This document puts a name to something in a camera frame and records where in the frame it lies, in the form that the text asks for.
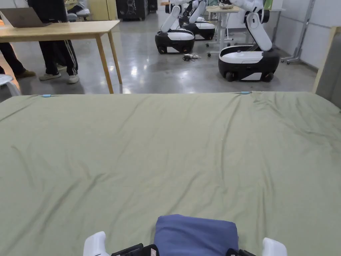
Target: blue cushion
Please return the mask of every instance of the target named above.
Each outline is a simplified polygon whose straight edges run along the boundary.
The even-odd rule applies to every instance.
[[[225,256],[238,250],[236,224],[182,215],[160,216],[154,244],[160,256]]]

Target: white stool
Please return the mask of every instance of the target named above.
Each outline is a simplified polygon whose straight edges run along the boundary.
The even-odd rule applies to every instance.
[[[7,85],[12,96],[20,96],[21,92],[18,90],[17,86],[12,83],[13,77],[10,75],[0,74],[0,87]]]

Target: mattress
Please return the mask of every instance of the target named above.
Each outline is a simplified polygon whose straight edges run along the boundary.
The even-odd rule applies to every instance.
[[[341,251],[341,114],[311,93],[63,95],[0,104],[0,255],[153,243],[161,215],[235,222],[240,248]]]

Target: bed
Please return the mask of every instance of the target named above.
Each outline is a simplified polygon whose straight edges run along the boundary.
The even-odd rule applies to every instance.
[[[0,129],[0,255],[147,245],[167,214],[235,222],[258,256],[341,251],[341,114],[316,94],[18,96]]]

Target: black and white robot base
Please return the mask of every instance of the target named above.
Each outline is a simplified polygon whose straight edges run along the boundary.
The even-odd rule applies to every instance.
[[[155,43],[160,54],[189,53],[193,49],[194,39],[192,32],[177,29],[167,33],[159,31],[155,36]]]
[[[212,40],[216,31],[215,25],[206,21],[183,23],[181,27],[191,31],[196,40]]]
[[[229,82],[251,80],[270,82],[277,70],[280,56],[277,51],[249,51],[249,45],[230,46],[219,54],[218,67]]]

